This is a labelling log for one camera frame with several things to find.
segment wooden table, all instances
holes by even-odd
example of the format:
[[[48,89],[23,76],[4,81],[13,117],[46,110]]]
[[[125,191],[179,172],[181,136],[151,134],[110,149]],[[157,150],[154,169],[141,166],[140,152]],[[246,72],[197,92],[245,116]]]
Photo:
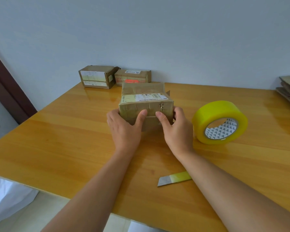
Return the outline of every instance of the wooden table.
[[[225,145],[194,140],[199,154],[290,211],[290,104],[275,91],[166,84],[188,119],[216,100],[233,102],[247,131]],[[118,107],[121,87],[76,85],[0,139],[0,177],[72,198],[114,151],[106,113]],[[157,187],[184,171],[163,134],[143,133],[113,213],[173,232],[225,231],[193,181]]]

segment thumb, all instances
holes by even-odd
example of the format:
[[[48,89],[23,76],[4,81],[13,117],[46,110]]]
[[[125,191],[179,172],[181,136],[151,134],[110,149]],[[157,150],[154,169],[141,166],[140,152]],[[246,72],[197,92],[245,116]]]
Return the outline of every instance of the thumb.
[[[162,124],[164,131],[171,127],[170,122],[168,121],[168,118],[165,116],[165,114],[163,114],[160,111],[157,111],[156,117],[159,119],[160,123]]]
[[[147,116],[147,110],[142,110],[139,114],[138,114],[138,117],[136,118],[136,121],[135,121],[135,124],[134,126],[142,129],[142,125],[143,125],[143,122],[145,120]]]

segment white floor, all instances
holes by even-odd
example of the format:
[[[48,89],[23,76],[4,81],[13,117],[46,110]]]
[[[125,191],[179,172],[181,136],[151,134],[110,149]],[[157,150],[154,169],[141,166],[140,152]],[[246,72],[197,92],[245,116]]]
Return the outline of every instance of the white floor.
[[[40,232],[68,199],[39,192],[34,201],[0,222],[0,232]],[[104,232],[127,232],[131,221],[111,214]]]

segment packing tape roll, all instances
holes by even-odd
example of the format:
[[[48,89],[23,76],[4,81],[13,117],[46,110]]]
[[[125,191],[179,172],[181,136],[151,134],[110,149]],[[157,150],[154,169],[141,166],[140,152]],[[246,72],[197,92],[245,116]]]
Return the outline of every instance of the packing tape roll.
[[[192,123],[200,142],[224,144],[242,135],[248,120],[232,102],[215,101],[202,106],[194,114]]]

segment forearm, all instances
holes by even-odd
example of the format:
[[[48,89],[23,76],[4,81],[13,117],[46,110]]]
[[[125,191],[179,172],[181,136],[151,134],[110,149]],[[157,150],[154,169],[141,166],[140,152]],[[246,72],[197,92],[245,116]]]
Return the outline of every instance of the forearm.
[[[290,212],[195,152],[178,160],[229,231],[290,231]]]
[[[42,231],[102,232],[132,156],[115,153]]]

